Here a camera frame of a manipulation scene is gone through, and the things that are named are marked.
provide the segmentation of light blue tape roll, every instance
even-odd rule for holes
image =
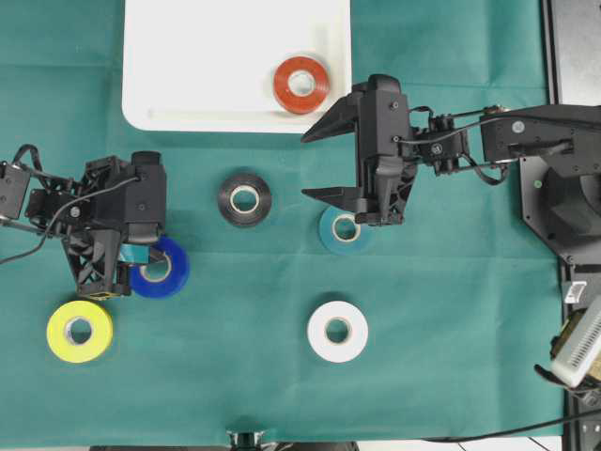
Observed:
[[[149,251],[148,246],[139,244],[121,244],[119,261],[134,265],[147,265]]]
[[[323,245],[338,256],[352,256],[360,253],[371,240],[372,230],[369,225],[355,224],[355,234],[347,239],[336,234],[336,223],[349,220],[355,223],[355,215],[336,207],[328,207],[319,220],[319,238]]]

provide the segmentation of tape roll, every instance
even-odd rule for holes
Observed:
[[[152,246],[165,255],[167,271],[158,277],[148,274],[146,266],[130,268],[131,289],[145,298],[166,298],[180,292],[190,277],[190,260],[186,251],[165,237]]]
[[[295,89],[295,79],[304,81]],[[325,68],[307,56],[287,59],[273,77],[275,99],[290,113],[306,115],[317,109],[330,93],[330,79]]]
[[[341,221],[349,221],[355,231],[349,237],[340,236],[336,228]],[[333,254],[338,256],[351,256],[358,254],[367,247],[372,237],[369,225],[355,223],[355,215],[336,207],[328,207],[321,214],[319,220],[319,238],[323,245]]]
[[[235,202],[239,193],[250,194],[254,204],[247,210]],[[271,210],[271,191],[267,183],[254,174],[237,174],[222,183],[217,195],[222,216],[234,226],[253,227],[263,221]]]
[[[73,337],[76,321],[87,322],[90,336],[83,343]],[[113,341],[113,321],[102,307],[89,301],[73,301],[59,307],[48,320],[46,340],[59,359],[82,364],[100,357]]]
[[[347,336],[340,342],[328,338],[328,326],[336,320],[342,321],[347,327]],[[336,364],[351,361],[361,354],[368,335],[369,327],[361,310],[342,301],[321,305],[311,315],[307,325],[311,348],[322,359]]]

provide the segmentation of white tape roll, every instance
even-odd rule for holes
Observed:
[[[328,338],[328,325],[332,321],[343,321],[347,337],[340,343]],[[324,360],[341,364],[353,360],[367,344],[369,328],[367,321],[356,306],[342,301],[321,305],[309,319],[307,336],[311,348]]]

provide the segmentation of screw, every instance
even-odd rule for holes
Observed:
[[[82,211],[80,210],[79,207],[74,206],[74,207],[71,207],[69,214],[71,215],[71,218],[79,218],[80,214],[82,214]]]
[[[440,155],[442,153],[442,144],[440,144],[440,143],[435,144],[434,146],[432,146],[430,148],[430,151],[434,155]]]
[[[526,125],[521,120],[517,120],[511,125],[511,130],[515,134],[524,133],[524,131],[526,130]]]

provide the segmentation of yellow tape roll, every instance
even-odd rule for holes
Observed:
[[[87,321],[91,330],[90,337],[82,344],[78,344],[71,336],[71,326],[78,319]],[[62,305],[50,317],[46,339],[59,359],[73,364],[89,362],[111,345],[113,321],[99,305],[88,301],[73,301]]]

